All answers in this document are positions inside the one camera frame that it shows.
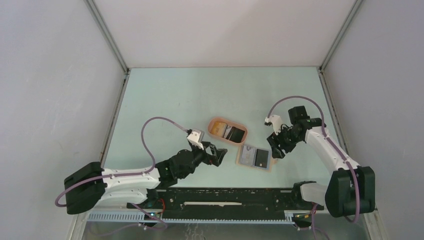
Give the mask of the striped black white card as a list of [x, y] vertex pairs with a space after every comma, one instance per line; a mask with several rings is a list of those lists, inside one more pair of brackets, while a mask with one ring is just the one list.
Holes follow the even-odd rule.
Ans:
[[228, 139], [230, 137], [232, 128], [233, 128], [233, 126], [231, 126], [231, 125], [226, 126], [224, 134], [222, 136], [224, 139]]

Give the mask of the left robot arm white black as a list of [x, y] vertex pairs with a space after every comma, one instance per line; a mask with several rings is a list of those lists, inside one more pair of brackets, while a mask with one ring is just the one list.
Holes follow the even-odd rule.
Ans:
[[64, 180], [63, 207], [69, 215], [89, 212], [96, 206], [142, 204], [153, 208], [158, 202], [156, 188], [167, 188], [193, 174], [200, 164], [219, 167], [228, 152], [204, 141], [204, 149], [191, 145], [153, 168], [116, 170], [90, 162]]

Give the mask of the right controller board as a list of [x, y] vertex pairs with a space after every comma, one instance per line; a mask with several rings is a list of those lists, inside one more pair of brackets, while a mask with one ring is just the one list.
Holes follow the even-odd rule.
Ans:
[[294, 226], [300, 229], [309, 229], [312, 226], [310, 214], [295, 214], [292, 218]]

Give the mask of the orange credit card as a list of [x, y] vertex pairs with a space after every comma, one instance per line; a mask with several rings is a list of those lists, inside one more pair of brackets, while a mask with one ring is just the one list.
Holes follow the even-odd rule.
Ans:
[[215, 136], [222, 138], [225, 132], [226, 126], [227, 124], [225, 122], [215, 121], [212, 126], [211, 133]]

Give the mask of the left controller board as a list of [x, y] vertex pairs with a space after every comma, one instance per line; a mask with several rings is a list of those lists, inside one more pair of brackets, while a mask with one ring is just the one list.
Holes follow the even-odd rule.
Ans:
[[144, 221], [157, 221], [161, 219], [160, 212], [149, 212], [144, 215]]

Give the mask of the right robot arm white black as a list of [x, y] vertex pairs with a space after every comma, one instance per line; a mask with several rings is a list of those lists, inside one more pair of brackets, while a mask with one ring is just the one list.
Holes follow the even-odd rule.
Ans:
[[375, 172], [361, 166], [336, 144], [321, 118], [311, 118], [304, 106], [288, 110], [291, 125], [283, 123], [278, 115], [269, 115], [264, 124], [272, 126], [267, 137], [274, 159], [283, 159], [299, 143], [306, 143], [317, 154], [330, 174], [322, 185], [315, 181], [296, 183], [291, 194], [291, 204], [304, 209], [310, 203], [325, 207], [335, 218], [372, 213], [375, 203]]

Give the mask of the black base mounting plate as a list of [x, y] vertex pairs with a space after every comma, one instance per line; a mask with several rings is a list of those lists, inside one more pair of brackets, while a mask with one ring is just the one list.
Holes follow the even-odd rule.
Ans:
[[283, 221], [313, 204], [293, 188], [169, 187], [148, 190], [143, 209], [163, 210], [169, 220]]

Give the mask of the controller board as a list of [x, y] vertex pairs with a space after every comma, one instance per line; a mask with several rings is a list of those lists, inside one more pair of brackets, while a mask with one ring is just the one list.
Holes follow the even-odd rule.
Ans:
[[292, 218], [294, 226], [300, 229], [309, 229], [312, 226], [310, 214], [295, 214]]
[[144, 215], [144, 221], [157, 221], [161, 219], [160, 212], [149, 212]]

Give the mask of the pink oval tray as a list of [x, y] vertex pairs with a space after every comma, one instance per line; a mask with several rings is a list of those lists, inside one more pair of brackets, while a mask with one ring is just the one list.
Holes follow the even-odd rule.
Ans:
[[211, 137], [235, 146], [243, 145], [248, 136], [248, 129], [244, 125], [223, 117], [212, 118], [207, 131]]

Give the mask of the white grey credit card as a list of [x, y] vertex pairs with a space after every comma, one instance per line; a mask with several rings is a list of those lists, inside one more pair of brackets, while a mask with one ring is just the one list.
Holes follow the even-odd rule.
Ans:
[[241, 148], [238, 162], [241, 165], [253, 166], [255, 163], [256, 148], [249, 145], [243, 145]]

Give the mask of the tan leather card holder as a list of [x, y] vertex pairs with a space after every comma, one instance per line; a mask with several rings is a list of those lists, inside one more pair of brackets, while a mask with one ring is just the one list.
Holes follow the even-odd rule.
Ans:
[[239, 166], [266, 172], [271, 172], [275, 163], [270, 150], [248, 144], [239, 147], [235, 162]]

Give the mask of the black VIP credit card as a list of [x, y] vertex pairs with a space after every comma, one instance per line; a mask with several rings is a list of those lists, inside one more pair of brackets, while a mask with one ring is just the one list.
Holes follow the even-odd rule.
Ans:
[[257, 149], [254, 166], [258, 168], [267, 169], [268, 162], [269, 162], [269, 152], [264, 149]]

